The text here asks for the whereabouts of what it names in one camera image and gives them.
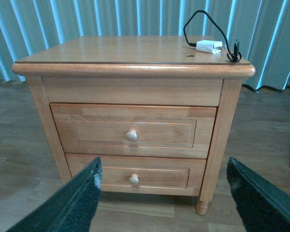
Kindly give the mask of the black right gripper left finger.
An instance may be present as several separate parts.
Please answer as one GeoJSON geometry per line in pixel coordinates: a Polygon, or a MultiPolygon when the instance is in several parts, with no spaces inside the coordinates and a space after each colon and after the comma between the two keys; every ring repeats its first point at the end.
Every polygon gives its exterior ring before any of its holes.
{"type": "Polygon", "coordinates": [[[88,232],[102,190],[102,165],[95,158],[9,232],[88,232]]]}

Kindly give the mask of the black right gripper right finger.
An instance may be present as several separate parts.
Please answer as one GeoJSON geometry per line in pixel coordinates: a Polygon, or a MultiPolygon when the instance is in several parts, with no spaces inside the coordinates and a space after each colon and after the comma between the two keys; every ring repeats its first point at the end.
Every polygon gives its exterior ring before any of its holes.
{"type": "Polygon", "coordinates": [[[227,180],[248,232],[290,232],[290,196],[234,157],[227,180]]]}

